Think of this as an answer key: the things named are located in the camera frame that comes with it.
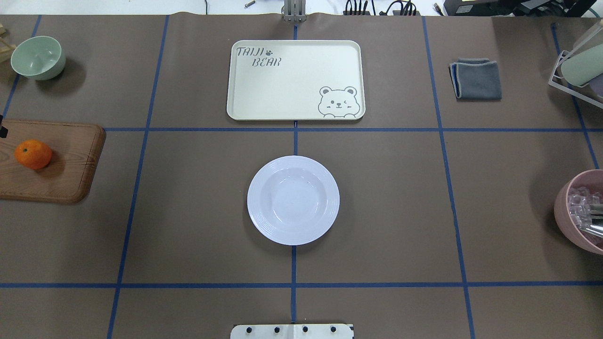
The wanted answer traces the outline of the orange fruit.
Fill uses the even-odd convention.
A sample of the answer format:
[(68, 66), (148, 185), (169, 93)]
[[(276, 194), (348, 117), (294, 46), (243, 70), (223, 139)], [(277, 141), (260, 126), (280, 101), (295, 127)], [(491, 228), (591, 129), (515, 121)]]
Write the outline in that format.
[(16, 161), (31, 170), (40, 170), (46, 167), (52, 159), (53, 151), (44, 142), (29, 139), (20, 143), (14, 150)]

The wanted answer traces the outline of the cream bear tray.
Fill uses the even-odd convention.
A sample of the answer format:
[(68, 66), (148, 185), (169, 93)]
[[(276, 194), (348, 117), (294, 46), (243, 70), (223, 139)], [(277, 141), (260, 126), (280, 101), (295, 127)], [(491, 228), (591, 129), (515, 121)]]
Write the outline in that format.
[(352, 40), (237, 41), (226, 112), (236, 121), (359, 120), (366, 112), (360, 46)]

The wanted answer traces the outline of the wooden grain serving tray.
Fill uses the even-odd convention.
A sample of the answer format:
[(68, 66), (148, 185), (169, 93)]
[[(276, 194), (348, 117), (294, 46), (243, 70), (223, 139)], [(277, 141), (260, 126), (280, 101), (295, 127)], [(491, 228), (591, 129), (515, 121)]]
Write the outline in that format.
[(75, 204), (89, 193), (106, 139), (97, 124), (3, 120), (0, 196)]

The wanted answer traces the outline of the white round plate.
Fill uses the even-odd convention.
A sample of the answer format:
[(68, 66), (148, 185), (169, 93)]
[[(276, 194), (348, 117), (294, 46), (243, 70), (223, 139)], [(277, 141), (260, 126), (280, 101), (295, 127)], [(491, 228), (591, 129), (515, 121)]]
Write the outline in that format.
[(340, 210), (340, 189), (331, 172), (304, 156), (269, 161), (256, 172), (247, 193), (255, 228), (282, 245), (304, 245), (326, 234)]

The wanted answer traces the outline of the folded grey cloth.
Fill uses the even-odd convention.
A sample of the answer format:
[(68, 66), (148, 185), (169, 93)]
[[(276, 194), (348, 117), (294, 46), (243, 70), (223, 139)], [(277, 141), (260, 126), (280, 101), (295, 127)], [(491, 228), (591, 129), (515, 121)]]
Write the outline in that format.
[(488, 58), (459, 58), (449, 64), (456, 99), (498, 101), (502, 99), (499, 64)]

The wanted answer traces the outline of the clear ice cubes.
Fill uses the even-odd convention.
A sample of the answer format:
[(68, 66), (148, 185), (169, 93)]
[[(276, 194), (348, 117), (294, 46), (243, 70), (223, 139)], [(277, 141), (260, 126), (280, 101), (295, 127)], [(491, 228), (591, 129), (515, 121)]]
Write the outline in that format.
[(577, 208), (582, 204), (602, 204), (601, 192), (590, 191), (587, 187), (571, 187), (567, 195), (567, 206), (575, 226), (579, 223)]

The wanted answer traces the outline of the light green bowl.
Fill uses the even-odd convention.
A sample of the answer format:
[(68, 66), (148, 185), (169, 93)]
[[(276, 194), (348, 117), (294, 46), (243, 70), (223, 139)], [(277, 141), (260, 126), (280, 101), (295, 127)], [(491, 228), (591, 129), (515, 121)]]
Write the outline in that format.
[(66, 53), (54, 37), (31, 37), (12, 53), (10, 64), (17, 74), (37, 81), (58, 76), (66, 65)]

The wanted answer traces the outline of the pink bowl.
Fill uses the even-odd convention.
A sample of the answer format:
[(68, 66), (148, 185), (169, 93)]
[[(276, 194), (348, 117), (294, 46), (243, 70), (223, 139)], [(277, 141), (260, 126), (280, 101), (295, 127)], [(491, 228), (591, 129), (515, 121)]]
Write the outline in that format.
[(586, 187), (590, 191), (601, 192), (603, 184), (603, 171), (601, 169), (590, 169), (583, 171), (568, 181), (559, 191), (555, 199), (554, 214), (556, 224), (564, 236), (577, 247), (585, 251), (602, 255), (602, 239), (593, 234), (582, 232), (571, 219), (570, 206), (567, 198), (570, 190), (578, 187)]

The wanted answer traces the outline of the metal scoop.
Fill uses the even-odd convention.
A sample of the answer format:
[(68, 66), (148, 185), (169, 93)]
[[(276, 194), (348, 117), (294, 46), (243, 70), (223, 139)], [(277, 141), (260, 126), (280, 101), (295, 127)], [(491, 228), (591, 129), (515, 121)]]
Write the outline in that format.
[(577, 227), (594, 236), (603, 237), (603, 204), (582, 204), (577, 208)]

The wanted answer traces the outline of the green cup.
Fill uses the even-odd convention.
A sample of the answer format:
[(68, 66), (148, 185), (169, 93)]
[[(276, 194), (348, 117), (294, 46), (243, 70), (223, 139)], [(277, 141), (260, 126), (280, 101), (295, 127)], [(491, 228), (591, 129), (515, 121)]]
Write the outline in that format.
[(603, 45), (599, 44), (561, 64), (561, 73), (572, 86), (583, 86), (603, 73)]

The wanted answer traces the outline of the wooden mug rack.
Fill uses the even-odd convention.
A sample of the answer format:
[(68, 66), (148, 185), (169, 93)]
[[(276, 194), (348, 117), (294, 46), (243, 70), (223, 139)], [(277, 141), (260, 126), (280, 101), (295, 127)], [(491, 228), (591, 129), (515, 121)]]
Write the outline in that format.
[(6, 62), (11, 59), (13, 52), (16, 50), (16, 45), (9, 44), (3, 39), (3, 36), (7, 33), (7, 29), (0, 24), (0, 62)]

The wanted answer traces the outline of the aluminium frame post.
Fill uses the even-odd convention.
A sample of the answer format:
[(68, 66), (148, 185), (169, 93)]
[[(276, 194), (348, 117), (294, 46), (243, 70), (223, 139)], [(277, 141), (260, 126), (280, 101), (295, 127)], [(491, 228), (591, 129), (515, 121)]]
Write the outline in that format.
[(281, 13), (285, 22), (300, 23), (307, 19), (306, 0), (285, 0)]

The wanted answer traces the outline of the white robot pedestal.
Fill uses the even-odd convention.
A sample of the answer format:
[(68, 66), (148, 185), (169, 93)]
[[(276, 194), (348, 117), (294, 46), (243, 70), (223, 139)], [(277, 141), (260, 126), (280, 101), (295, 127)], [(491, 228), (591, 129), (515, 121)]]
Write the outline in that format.
[(352, 324), (240, 324), (234, 326), (231, 339), (353, 339)]

